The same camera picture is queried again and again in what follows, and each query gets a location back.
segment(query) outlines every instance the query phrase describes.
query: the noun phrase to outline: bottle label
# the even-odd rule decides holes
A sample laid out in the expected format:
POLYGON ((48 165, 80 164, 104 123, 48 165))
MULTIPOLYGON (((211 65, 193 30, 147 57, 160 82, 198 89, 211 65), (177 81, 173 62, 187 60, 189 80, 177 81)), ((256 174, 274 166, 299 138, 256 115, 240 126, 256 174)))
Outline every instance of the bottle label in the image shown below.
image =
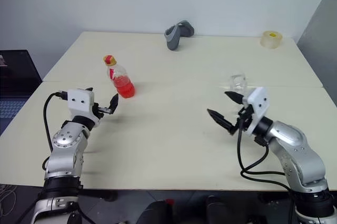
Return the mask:
POLYGON ((113 75, 114 75, 114 69, 110 69, 110 71, 109 71, 109 73, 110 73, 110 79, 114 79, 113 78, 113 75))

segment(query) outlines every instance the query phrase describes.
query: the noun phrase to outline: tape roll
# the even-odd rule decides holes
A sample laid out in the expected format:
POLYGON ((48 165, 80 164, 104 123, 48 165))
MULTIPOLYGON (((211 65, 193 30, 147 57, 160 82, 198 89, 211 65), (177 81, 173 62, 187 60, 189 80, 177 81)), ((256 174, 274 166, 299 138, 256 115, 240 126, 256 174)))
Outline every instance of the tape roll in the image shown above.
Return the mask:
POLYGON ((260 44, 268 49, 275 49, 280 45, 282 34, 277 31, 265 31, 261 37, 260 44))

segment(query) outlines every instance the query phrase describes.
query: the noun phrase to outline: clear plastic cup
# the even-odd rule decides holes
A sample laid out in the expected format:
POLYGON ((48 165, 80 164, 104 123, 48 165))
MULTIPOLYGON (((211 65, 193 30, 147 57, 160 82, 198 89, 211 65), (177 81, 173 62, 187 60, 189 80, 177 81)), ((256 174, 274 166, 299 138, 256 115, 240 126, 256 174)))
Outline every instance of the clear plastic cup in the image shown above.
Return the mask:
POLYGON ((242 72, 235 72, 230 76, 230 90, 245 95, 247 92, 247 78, 242 72))

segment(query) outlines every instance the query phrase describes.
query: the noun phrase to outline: tabletop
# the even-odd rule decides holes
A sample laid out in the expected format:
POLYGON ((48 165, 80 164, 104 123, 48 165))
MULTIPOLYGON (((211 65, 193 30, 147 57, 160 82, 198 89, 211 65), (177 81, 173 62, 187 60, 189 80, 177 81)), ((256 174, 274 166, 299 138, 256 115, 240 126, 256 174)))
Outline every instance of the tabletop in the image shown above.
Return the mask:
MULTIPOLYGON (((235 122, 240 108, 227 98, 224 86, 209 82, 135 82, 136 95, 120 97, 113 115, 93 128, 84 153, 84 188, 283 190, 277 185, 240 177, 236 135, 230 136, 208 115, 214 109, 235 122)), ((43 104, 57 90, 94 87, 95 101, 108 106, 111 83, 44 82, 0 137, 0 183, 42 186, 43 160, 49 155, 43 126, 43 104)), ((294 125, 321 156, 331 190, 337 190, 334 129, 337 108, 323 88, 268 87, 267 116, 294 125)), ((67 102, 53 98, 47 111, 51 135, 70 118, 67 102)), ((242 157, 248 165, 264 148, 243 137, 242 157)), ((281 170, 273 153, 258 170, 281 170)), ((282 176, 263 178, 286 182, 282 176)))
POLYGON ((183 79, 228 85, 229 76, 241 72, 252 86, 322 87, 291 38, 267 49, 259 37, 182 37, 173 52, 163 34, 105 32, 83 32, 44 81, 109 83, 102 60, 107 54, 137 82, 183 79))

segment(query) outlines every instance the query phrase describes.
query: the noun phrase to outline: black cable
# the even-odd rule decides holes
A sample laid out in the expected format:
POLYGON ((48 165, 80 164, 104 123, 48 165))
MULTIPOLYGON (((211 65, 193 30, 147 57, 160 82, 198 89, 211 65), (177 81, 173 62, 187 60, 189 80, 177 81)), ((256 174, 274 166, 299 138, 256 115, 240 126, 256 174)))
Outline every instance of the black cable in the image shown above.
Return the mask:
MULTIPOLYGON (((237 136, 237 158, 239 160, 239 165, 241 167, 241 172, 240 175, 248 180, 251 181, 256 181, 256 182, 263 182, 263 183, 270 183, 270 184, 275 184, 275 185, 279 185, 282 186, 283 188, 287 189, 288 191, 290 191, 290 188, 280 182, 277 181, 273 181, 273 180, 267 180, 267 179, 257 179, 257 178, 251 178, 246 176, 244 173, 247 174, 252 174, 252 175, 261 175, 261 174, 277 174, 277 175, 283 175, 284 173, 282 172, 278 172, 278 171, 248 171, 247 168, 245 168, 242 164, 242 159, 241 159, 241 138, 242 138, 242 130, 243 130, 243 120, 239 120, 239 134, 237 136)), ((255 167, 256 165, 258 165, 259 163, 261 163, 265 158, 266 158, 266 153, 263 155, 262 158, 260 158, 258 161, 256 161, 255 163, 249 165, 249 169, 255 167)))
POLYGON ((295 205, 294 200, 290 199, 290 208, 289 208, 289 214, 288 214, 288 224, 293 223, 294 205, 295 205))
POLYGON ((16 220, 15 224, 20 224, 21 221, 25 218, 25 216, 29 213, 29 211, 35 206, 38 202, 38 198, 21 214, 21 216, 16 220))
POLYGON ((56 93, 50 94, 49 97, 47 98, 46 102, 44 103, 44 106, 43 106, 43 122, 44 122, 44 127, 46 129, 46 134, 47 134, 47 140, 48 140, 48 144, 49 144, 49 149, 51 150, 51 152, 53 151, 53 145, 52 145, 51 136, 49 134, 49 128, 48 128, 48 122, 47 122, 47 107, 48 107, 49 101, 55 95, 56 95, 56 93))
POLYGON ((80 213, 80 215, 86 219, 90 224, 96 224, 92 219, 90 219, 87 215, 85 215, 84 212, 80 209, 80 206, 78 206, 77 211, 80 213))
POLYGON ((42 169, 43 170, 46 170, 47 168, 46 168, 46 163, 47 163, 47 161, 49 160, 49 157, 47 157, 44 161, 43 161, 43 163, 42 163, 42 169))
POLYGON ((248 171, 249 169, 255 167, 256 165, 260 164, 268 155, 269 153, 269 147, 268 145, 266 145, 266 151, 265 154, 263 155, 262 158, 260 158, 258 161, 256 161, 255 163, 249 165, 248 167, 244 167, 242 164, 242 159, 241 159, 241 138, 242 138, 242 128, 243 128, 243 120, 239 121, 239 134, 237 136, 237 158, 239 160, 239 165, 241 167, 241 169, 250 175, 265 175, 265 174, 275 174, 275 175, 284 175, 283 172, 279 172, 279 171, 248 171))

